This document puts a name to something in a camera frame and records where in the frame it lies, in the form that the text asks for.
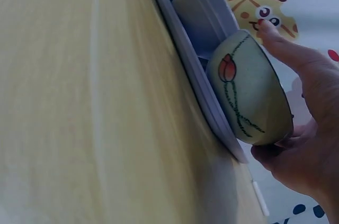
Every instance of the cartoon print background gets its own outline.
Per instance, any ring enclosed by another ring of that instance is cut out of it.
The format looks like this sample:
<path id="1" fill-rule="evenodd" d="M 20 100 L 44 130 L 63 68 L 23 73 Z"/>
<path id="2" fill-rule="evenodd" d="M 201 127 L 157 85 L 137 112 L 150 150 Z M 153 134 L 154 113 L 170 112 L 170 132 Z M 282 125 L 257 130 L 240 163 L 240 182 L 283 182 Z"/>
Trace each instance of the cartoon print background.
<path id="1" fill-rule="evenodd" d="M 298 37 L 298 27 L 293 17 L 285 16 L 280 7 L 286 0 L 226 0 L 230 5 L 241 29 L 247 29 L 260 43 L 257 36 L 258 20 L 273 23 L 281 35 L 294 41 Z"/>

